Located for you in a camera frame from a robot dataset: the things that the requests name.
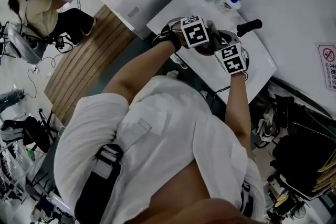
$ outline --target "white shirt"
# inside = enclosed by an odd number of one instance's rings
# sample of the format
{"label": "white shirt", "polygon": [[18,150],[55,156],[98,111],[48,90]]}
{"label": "white shirt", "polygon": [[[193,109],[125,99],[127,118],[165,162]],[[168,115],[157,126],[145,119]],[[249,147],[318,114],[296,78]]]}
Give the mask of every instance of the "white shirt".
{"label": "white shirt", "polygon": [[[147,125],[141,131],[139,124]],[[241,207],[241,186],[250,184],[252,219],[264,214],[264,192],[256,164],[247,158],[232,130],[212,115],[203,97],[183,82],[158,76],[128,106],[120,95],[82,98],[63,133],[55,156],[55,181],[71,210],[105,144],[136,135],[124,153],[127,180],[114,216],[108,207],[101,223],[122,224],[146,210],[151,197],[194,159],[211,198]]]}

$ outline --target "handle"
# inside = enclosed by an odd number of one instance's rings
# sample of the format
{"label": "handle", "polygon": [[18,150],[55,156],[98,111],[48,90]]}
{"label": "handle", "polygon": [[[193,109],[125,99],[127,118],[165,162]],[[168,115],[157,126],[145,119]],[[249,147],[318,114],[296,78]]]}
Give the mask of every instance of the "handle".
{"label": "handle", "polygon": [[262,24],[263,23],[261,22],[261,20],[256,19],[242,25],[237,25],[237,36],[242,37],[247,32],[250,32],[254,29],[262,28]]}

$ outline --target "sign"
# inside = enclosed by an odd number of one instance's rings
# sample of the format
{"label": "sign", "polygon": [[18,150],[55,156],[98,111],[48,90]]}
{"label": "sign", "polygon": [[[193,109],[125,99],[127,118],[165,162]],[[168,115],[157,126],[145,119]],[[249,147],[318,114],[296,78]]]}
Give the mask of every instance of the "sign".
{"label": "sign", "polygon": [[332,44],[318,44],[326,86],[336,91],[336,47]]}

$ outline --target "wooden floor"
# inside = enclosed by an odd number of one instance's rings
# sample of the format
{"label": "wooden floor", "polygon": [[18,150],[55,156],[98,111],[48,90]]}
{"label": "wooden floor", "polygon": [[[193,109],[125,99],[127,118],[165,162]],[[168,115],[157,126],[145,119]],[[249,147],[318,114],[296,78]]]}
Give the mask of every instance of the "wooden floor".
{"label": "wooden floor", "polygon": [[95,16],[97,23],[90,36],[62,58],[45,89],[53,112],[62,123],[71,118],[78,100],[86,96],[104,69],[135,38],[106,6]]}

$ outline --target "black pants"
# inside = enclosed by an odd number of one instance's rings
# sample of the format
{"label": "black pants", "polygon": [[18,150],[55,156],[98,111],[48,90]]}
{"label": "black pants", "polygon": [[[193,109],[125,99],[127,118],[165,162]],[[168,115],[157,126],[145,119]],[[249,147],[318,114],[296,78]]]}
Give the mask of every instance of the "black pants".
{"label": "black pants", "polygon": [[82,12],[77,8],[69,9],[58,14],[57,24],[49,35],[57,37],[63,33],[67,33],[73,44],[77,44],[83,37],[83,33],[87,34],[93,24],[93,17]]}

